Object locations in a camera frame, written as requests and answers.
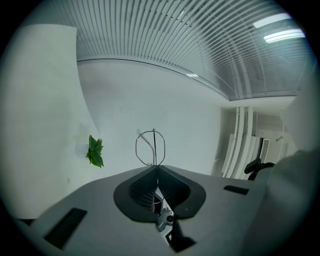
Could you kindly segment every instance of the black rectangle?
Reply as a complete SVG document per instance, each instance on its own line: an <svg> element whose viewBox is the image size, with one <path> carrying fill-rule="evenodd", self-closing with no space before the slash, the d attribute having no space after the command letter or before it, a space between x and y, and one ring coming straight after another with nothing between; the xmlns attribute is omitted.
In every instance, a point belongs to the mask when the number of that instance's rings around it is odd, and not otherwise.
<svg viewBox="0 0 320 256"><path fill-rule="evenodd" d="M237 187L237 186L225 186L223 188L224 190L228 190L228 191L231 191L231 192L235 192L235 193L238 193L238 194L241 194L241 195L246 195L249 191L249 189L247 188L242 188L242 187Z"/></svg>
<svg viewBox="0 0 320 256"><path fill-rule="evenodd" d="M53 246L62 249L86 214L86 210L72 208L44 239Z"/></svg>

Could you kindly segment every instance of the potted plant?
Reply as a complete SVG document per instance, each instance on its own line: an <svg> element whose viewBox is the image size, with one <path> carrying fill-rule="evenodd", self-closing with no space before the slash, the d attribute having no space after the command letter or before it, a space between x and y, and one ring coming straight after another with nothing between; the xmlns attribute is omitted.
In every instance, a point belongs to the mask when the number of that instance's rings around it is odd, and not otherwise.
<svg viewBox="0 0 320 256"><path fill-rule="evenodd" d="M101 150L104 146L102 146L102 139L95 140L91 135L89 136L89 150L86 154L86 158L90 160L90 164L94 166L104 166L104 162L101 157Z"/></svg>

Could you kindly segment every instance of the green plant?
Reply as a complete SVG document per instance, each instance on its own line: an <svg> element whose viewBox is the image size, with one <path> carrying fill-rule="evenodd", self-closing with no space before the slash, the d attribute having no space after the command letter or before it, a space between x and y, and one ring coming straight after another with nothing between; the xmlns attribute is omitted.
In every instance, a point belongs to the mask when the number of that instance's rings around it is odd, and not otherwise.
<svg viewBox="0 0 320 256"><path fill-rule="evenodd" d="M104 166L104 162L101 157L101 150L104 146L102 146L102 139L95 140L91 135L89 136L89 151L86 154L86 158L90 160L90 164L94 166Z"/></svg>

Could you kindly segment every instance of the white pot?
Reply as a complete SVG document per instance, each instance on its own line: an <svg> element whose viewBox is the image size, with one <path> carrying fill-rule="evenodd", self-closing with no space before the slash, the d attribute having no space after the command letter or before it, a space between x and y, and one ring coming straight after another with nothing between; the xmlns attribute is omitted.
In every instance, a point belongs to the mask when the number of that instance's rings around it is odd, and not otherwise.
<svg viewBox="0 0 320 256"><path fill-rule="evenodd" d="M84 159L89 151L89 144L79 144L75 146L75 155Z"/></svg>

